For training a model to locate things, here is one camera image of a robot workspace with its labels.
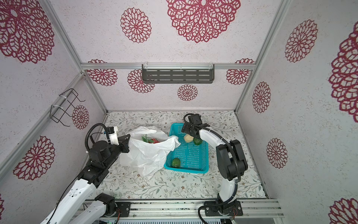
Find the beige round fruit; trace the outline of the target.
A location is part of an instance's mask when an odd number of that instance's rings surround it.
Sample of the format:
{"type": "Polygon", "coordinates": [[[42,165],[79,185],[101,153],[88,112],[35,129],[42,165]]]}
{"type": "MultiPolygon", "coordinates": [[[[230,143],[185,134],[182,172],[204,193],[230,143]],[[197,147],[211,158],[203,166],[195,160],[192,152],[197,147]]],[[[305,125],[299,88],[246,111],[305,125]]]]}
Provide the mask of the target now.
{"type": "Polygon", "coordinates": [[[186,143],[190,143],[190,142],[192,142],[193,140],[194,140],[194,137],[191,136],[191,135],[189,135],[189,134],[186,134],[186,135],[184,136],[184,141],[185,141],[186,143]]]}

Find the green guava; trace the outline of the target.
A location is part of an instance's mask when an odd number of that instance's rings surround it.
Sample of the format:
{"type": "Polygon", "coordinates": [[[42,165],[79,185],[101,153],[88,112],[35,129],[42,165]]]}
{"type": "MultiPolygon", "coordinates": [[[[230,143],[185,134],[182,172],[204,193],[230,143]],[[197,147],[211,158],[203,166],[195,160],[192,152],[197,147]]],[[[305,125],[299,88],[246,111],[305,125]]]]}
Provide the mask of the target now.
{"type": "Polygon", "coordinates": [[[199,146],[199,145],[202,144],[203,140],[194,138],[194,139],[193,139],[193,142],[194,142],[195,145],[199,146]]]}

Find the small green fruit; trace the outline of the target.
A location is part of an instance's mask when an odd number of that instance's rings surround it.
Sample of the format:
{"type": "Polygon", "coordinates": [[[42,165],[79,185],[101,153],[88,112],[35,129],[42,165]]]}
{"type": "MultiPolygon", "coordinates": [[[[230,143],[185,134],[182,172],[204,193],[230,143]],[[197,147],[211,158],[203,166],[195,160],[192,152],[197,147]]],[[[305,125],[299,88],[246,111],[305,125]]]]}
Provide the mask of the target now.
{"type": "Polygon", "coordinates": [[[179,169],[181,166],[181,161],[179,158],[174,158],[171,163],[171,167],[175,169],[179,169]]]}

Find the white plastic bag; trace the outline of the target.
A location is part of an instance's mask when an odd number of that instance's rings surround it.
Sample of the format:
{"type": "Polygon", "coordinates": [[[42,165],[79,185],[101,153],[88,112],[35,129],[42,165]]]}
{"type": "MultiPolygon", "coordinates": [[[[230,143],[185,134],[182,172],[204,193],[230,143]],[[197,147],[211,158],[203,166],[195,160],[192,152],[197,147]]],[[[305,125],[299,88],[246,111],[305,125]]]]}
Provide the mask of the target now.
{"type": "Polygon", "coordinates": [[[130,131],[129,135],[129,153],[122,153],[119,163],[134,168],[147,179],[151,179],[157,171],[164,168],[167,155],[180,145],[178,137],[168,136],[157,127],[138,127],[130,131]],[[160,143],[143,142],[144,135],[155,138],[160,143]]]}

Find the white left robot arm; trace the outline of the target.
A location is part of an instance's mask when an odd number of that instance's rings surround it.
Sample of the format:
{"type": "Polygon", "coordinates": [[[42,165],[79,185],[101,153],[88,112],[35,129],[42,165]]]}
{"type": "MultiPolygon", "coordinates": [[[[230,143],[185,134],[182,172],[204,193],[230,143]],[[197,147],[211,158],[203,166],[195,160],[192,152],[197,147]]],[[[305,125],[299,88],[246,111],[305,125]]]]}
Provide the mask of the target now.
{"type": "Polygon", "coordinates": [[[69,191],[62,194],[55,209],[42,221],[43,224],[91,224],[103,215],[115,214],[114,197],[102,193],[84,212],[72,219],[86,198],[101,185],[120,154],[129,153],[129,134],[118,137],[113,133],[106,138],[105,141],[93,142],[90,147],[88,140],[91,137],[86,136],[89,162],[74,179],[74,184],[68,186],[69,191]]]}

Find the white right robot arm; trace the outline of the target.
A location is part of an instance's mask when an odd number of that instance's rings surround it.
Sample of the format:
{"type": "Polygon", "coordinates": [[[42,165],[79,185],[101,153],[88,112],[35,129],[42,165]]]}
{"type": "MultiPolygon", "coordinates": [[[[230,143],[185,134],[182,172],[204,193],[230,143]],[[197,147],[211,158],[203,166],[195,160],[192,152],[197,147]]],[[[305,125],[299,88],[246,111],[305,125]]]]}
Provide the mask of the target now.
{"type": "Polygon", "coordinates": [[[218,170],[223,177],[219,203],[225,204],[234,201],[238,183],[249,167],[240,141],[227,141],[205,124],[197,125],[185,122],[182,132],[201,139],[216,149],[218,170]]]}

